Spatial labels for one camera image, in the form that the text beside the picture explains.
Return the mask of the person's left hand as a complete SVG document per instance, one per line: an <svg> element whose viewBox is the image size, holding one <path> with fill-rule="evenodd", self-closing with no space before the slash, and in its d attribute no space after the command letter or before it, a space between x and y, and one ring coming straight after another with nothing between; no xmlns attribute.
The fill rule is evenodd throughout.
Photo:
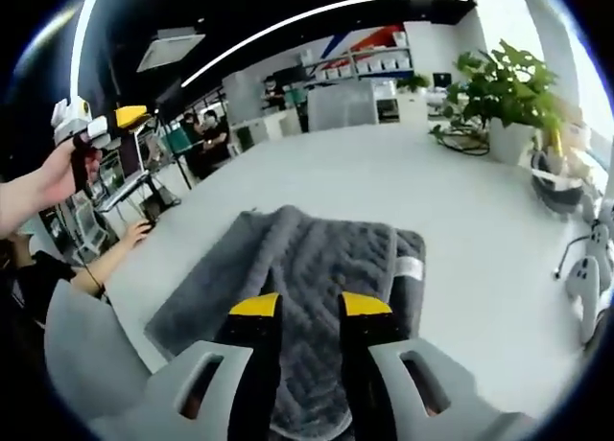
<svg viewBox="0 0 614 441"><path fill-rule="evenodd" d="M62 142L40 168L42 204L49 207L85 189L97 178L103 152L75 138Z"/></svg>

